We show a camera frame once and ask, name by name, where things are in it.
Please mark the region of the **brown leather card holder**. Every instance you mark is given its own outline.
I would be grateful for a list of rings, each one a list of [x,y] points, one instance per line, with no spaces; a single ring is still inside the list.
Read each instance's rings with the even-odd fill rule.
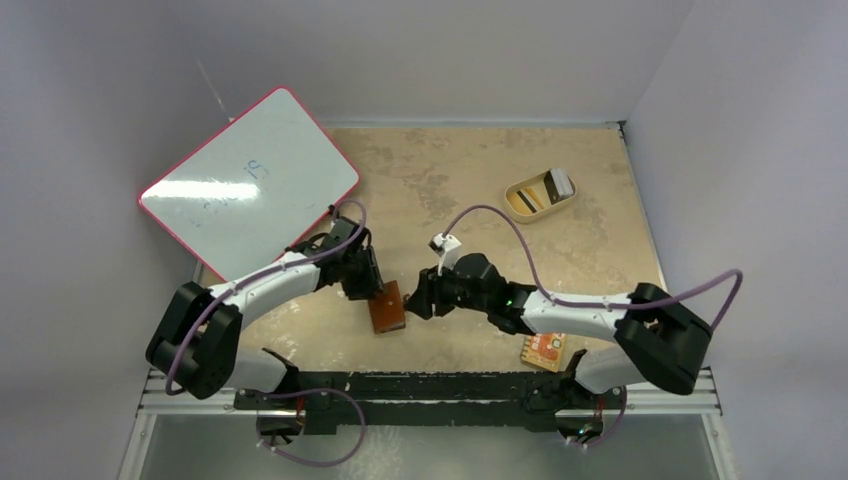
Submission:
[[[386,282],[375,298],[368,300],[369,315],[375,334],[385,334],[406,327],[403,298],[398,282]]]

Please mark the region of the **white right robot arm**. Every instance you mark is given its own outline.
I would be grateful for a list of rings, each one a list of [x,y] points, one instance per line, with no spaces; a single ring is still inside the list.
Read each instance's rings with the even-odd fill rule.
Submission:
[[[576,407],[614,387],[641,382],[689,395],[712,339],[704,320],[654,284],[608,296],[545,297],[537,286],[507,280],[481,253],[465,255],[450,268],[421,270],[404,308],[422,319],[473,310],[507,334],[564,333],[610,342],[604,350],[582,354],[562,379],[563,397]]]

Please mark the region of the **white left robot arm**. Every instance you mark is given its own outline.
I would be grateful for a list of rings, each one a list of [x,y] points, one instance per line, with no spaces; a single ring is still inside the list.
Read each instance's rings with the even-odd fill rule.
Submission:
[[[238,280],[181,285],[145,352],[164,374],[166,393],[206,399],[233,388],[259,392],[275,409],[292,405],[302,387],[298,368],[269,348],[241,350],[241,333],[276,307],[335,284],[351,301],[376,298],[384,282],[371,240],[363,223],[340,217]]]

